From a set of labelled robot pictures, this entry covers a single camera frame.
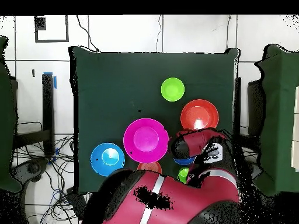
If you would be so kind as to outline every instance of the small green bowl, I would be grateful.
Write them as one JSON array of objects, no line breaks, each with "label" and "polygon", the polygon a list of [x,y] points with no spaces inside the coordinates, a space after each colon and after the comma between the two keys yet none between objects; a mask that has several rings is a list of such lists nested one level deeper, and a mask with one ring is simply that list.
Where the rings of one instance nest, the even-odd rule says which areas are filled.
[{"label": "small green bowl", "polygon": [[184,92],[184,83],[178,78],[168,78],[161,86],[161,94],[169,102],[176,102],[183,97]]},{"label": "small green bowl", "polygon": [[179,170],[178,180],[179,180],[180,182],[183,182],[184,184],[186,184],[186,179],[187,179],[188,172],[189,172],[189,168],[187,168],[187,167],[182,167],[182,168]]}]

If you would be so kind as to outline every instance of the cable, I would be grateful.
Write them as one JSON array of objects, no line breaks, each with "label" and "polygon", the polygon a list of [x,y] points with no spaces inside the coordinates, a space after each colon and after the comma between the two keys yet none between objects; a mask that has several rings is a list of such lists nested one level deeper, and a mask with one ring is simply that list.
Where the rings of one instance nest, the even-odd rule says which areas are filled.
[{"label": "cable", "polygon": [[159,38],[159,34],[160,34],[160,32],[161,32],[160,18],[161,18],[161,15],[159,16],[159,21],[158,21],[158,23],[159,23],[159,25],[160,25],[160,30],[159,30],[159,33],[158,33],[158,36],[157,36],[157,42],[156,42],[156,52],[158,51],[158,38]]},{"label": "cable", "polygon": [[[88,31],[84,28],[84,27],[82,27],[81,26],[81,23],[80,23],[80,20],[79,20],[79,17],[76,15],[76,17],[77,17],[77,20],[78,20],[78,23],[79,23],[79,26],[80,26],[80,28],[82,28],[83,30],[85,30],[86,31],[86,33],[87,33],[87,35],[88,35],[88,38],[89,38],[89,41],[91,42],[91,36],[89,35],[89,33],[88,33]],[[96,52],[97,53],[99,53],[100,52],[100,50],[99,49],[97,49],[96,47],[95,47],[95,45],[94,44],[92,44],[92,46],[95,48],[95,50],[96,50]]]},{"label": "cable", "polygon": [[164,36],[164,15],[162,15],[162,52],[164,52],[163,49],[163,36]]},{"label": "cable", "polygon": [[52,223],[54,220],[57,220],[57,218],[55,217],[55,218],[53,218],[53,220],[51,220],[50,222],[48,222],[47,224],[50,224],[50,223]]},{"label": "cable", "polygon": [[230,15],[230,16],[228,17],[228,22],[227,22],[227,45],[225,46],[225,49],[228,48],[228,26],[230,25],[231,16],[232,16],[232,15]]},{"label": "cable", "polygon": [[39,123],[39,124],[40,124],[40,129],[43,130],[43,125],[42,125],[41,122],[39,122],[39,121],[17,123],[17,125],[20,125],[20,124],[34,124],[34,123]]}]

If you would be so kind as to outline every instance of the black cable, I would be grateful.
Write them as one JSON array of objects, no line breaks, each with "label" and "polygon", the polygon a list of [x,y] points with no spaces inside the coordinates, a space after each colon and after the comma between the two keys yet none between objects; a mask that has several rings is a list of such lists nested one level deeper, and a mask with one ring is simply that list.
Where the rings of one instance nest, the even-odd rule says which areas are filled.
[{"label": "black cable", "polygon": [[227,45],[225,46],[225,49],[228,48],[228,26],[230,25],[231,16],[232,16],[232,15],[230,15],[230,16],[228,17],[228,22],[227,22]]},{"label": "black cable", "polygon": [[40,124],[40,129],[43,130],[43,125],[42,125],[41,122],[39,122],[39,121],[17,123],[17,125],[20,125],[20,124],[34,124],[34,123],[39,123],[39,124]]},{"label": "black cable", "polygon": [[[88,31],[84,28],[84,27],[82,27],[81,26],[81,23],[80,23],[80,20],[79,20],[79,17],[76,15],[76,17],[77,17],[77,20],[78,20],[78,23],[79,23],[79,26],[80,26],[80,28],[82,28],[83,30],[85,30],[86,31],[86,33],[88,34],[88,38],[89,38],[89,41],[91,42],[91,36],[89,35],[89,33],[88,33]],[[100,50],[99,49],[97,49],[96,47],[95,47],[95,45],[94,44],[92,44],[92,46],[96,49],[96,52],[98,53],[98,52],[100,52]]]},{"label": "black cable", "polygon": [[162,52],[164,52],[164,48],[163,48],[163,37],[164,37],[164,15],[162,15],[162,38],[161,38]]},{"label": "black cable", "polygon": [[156,42],[156,52],[158,51],[158,39],[159,39],[159,34],[160,34],[160,32],[161,32],[160,18],[161,18],[161,15],[159,16],[159,21],[158,21],[158,23],[159,23],[159,25],[160,25],[160,31],[159,31],[159,33],[158,33],[158,36],[157,36],[157,42]]}]

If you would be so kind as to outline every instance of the blue tape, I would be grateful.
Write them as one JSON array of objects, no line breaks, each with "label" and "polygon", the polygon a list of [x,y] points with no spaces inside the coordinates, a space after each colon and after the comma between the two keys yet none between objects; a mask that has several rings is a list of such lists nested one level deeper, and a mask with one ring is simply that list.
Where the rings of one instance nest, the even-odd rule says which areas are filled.
[{"label": "blue tape", "polygon": [[56,76],[55,76],[54,79],[53,79],[53,85],[54,85],[54,88],[57,88]]},{"label": "blue tape", "polygon": [[55,162],[56,160],[57,160],[57,158],[55,156],[52,156],[52,161]]}]

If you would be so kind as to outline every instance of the green cloth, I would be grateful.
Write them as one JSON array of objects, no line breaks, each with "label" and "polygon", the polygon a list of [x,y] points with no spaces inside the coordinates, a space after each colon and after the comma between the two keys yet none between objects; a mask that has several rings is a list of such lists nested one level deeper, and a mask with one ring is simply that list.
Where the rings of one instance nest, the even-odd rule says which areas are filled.
[{"label": "green cloth", "polygon": [[[183,107],[205,99],[218,109],[217,128],[232,131],[236,48],[228,54],[93,53],[80,47],[72,52],[78,77],[80,192],[97,191],[105,180],[90,165],[91,153],[101,143],[118,145],[125,153],[124,167],[137,168],[123,146],[124,132],[136,119],[153,118],[174,137],[182,129]],[[185,85],[183,97],[175,102],[161,95],[163,81],[171,77]],[[158,162],[163,174],[177,178],[181,166],[172,155]]]},{"label": "green cloth", "polygon": [[16,109],[13,105],[13,92],[9,72],[4,62],[4,48],[8,39],[0,36],[0,188],[16,193],[22,189],[19,182],[10,174],[13,158],[13,136],[16,130]]},{"label": "green cloth", "polygon": [[299,173],[291,167],[299,53],[270,45],[266,59],[257,65],[265,75],[262,86],[266,94],[266,118],[260,136],[260,163],[265,173],[256,179],[256,185],[266,195],[281,191],[299,192]]}]

